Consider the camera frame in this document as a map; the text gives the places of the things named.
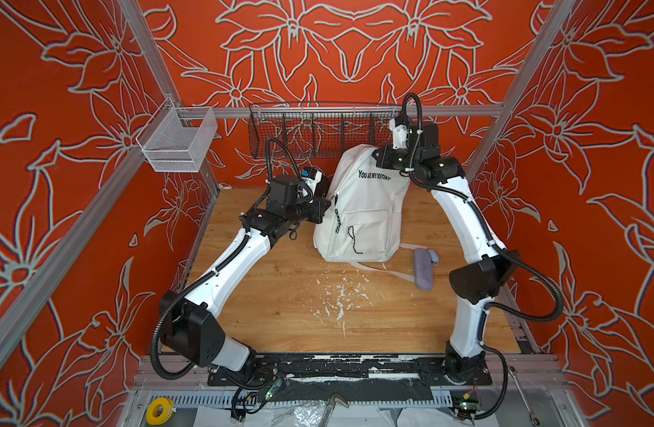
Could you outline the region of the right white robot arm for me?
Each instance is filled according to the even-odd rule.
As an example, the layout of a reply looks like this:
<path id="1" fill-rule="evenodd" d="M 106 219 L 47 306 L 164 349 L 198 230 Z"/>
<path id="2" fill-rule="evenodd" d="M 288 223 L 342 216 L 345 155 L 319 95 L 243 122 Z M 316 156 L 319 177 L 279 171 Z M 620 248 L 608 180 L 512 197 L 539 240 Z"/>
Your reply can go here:
<path id="1" fill-rule="evenodd" d="M 509 251 L 488 224 L 476 203 L 460 161 L 440 153 L 436 125 L 423 120 L 419 96 L 404 96 L 401 110 L 389 122 L 393 142 L 374 154 L 379 168 L 396 170 L 428 190 L 444 210 L 462 247 L 466 265 L 453 270 L 449 281 L 457 295 L 456 318 L 446 345 L 444 376 L 462 385 L 485 368 L 485 328 L 491 309 L 522 320 L 547 323 L 564 310 L 564 297 L 554 282 Z M 555 306 L 548 314 L 531 315 L 497 302 L 499 290 L 516 270 L 537 277 L 549 290 Z"/>

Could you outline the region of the purple glasses case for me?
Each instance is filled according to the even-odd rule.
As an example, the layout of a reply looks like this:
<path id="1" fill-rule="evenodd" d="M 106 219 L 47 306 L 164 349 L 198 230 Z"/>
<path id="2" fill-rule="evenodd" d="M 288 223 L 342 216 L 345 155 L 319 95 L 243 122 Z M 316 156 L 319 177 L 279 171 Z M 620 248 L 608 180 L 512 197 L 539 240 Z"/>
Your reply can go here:
<path id="1" fill-rule="evenodd" d="M 439 263 L 438 254 L 432 249 L 416 248 L 414 250 L 414 283 L 423 291 L 434 287 L 433 269 Z"/>

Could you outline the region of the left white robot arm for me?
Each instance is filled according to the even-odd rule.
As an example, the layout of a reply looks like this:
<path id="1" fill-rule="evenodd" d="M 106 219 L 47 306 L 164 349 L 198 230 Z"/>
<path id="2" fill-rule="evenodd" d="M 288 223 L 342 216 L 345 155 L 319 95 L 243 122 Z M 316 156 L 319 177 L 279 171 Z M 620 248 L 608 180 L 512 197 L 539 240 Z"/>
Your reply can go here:
<path id="1" fill-rule="evenodd" d="M 234 240 L 193 284 L 169 291 L 159 302 L 150 342 L 150 362 L 162 379 L 175 381 L 194 368 L 219 368 L 235 384 L 248 384 L 255 351 L 228 336 L 218 317 L 251 268 L 284 238 L 295 239 L 303 222 L 319 224 L 330 207 L 320 169 L 301 169 L 286 143 L 265 143 L 266 190 L 240 216 Z"/>

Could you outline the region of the white student backpack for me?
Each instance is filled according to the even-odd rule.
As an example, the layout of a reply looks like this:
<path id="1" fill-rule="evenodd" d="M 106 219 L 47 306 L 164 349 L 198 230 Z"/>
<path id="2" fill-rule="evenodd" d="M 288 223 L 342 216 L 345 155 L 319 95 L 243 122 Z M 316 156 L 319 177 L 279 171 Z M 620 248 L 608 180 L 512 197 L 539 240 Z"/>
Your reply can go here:
<path id="1" fill-rule="evenodd" d="M 403 201 L 410 180 L 377 166 L 377 149 L 361 144 L 339 160 L 327 193 L 330 207 L 314 229 L 314 247 L 330 263 L 383 263 L 401 245 Z"/>

